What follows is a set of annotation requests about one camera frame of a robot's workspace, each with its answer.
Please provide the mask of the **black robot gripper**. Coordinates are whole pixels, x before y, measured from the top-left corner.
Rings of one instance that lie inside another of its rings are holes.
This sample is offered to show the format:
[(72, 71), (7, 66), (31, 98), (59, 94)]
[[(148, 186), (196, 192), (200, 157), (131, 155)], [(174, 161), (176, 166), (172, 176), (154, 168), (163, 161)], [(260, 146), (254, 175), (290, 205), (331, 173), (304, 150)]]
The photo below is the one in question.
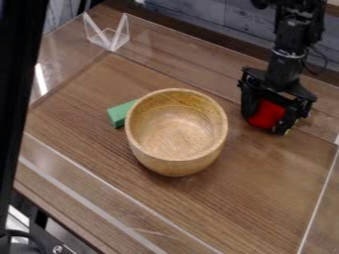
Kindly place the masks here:
[(267, 69), (246, 66), (239, 80), (242, 90), (242, 114), (246, 119), (255, 115), (259, 99), (268, 99), (286, 106), (286, 112), (271, 133), (287, 134), (300, 118), (308, 116), (316, 95), (302, 85), (303, 59), (272, 55)]

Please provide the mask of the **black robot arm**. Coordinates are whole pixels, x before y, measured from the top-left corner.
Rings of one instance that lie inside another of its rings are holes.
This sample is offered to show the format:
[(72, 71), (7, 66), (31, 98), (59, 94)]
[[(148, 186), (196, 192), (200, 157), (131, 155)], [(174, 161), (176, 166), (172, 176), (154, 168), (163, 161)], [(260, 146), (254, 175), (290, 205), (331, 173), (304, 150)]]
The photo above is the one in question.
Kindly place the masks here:
[(258, 9), (275, 6), (267, 69), (246, 66), (239, 80), (246, 121), (272, 135), (284, 135), (307, 118), (316, 95), (302, 85), (308, 51), (322, 40), (327, 0), (251, 0)]

